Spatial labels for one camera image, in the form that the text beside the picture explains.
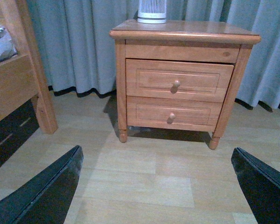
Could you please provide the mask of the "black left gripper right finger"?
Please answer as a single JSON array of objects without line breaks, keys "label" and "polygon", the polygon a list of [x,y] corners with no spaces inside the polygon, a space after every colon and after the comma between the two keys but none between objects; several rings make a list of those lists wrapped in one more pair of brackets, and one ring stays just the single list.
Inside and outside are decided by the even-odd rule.
[{"label": "black left gripper right finger", "polygon": [[239,147],[231,163],[256,221],[280,224],[280,172]]}]

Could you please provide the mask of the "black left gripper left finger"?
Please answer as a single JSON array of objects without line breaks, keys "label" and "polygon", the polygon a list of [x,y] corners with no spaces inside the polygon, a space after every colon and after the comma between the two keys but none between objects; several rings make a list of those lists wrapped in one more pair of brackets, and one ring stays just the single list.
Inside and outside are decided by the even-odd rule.
[{"label": "black left gripper left finger", "polygon": [[76,192],[83,151],[73,147],[0,200],[0,224],[62,224]]}]

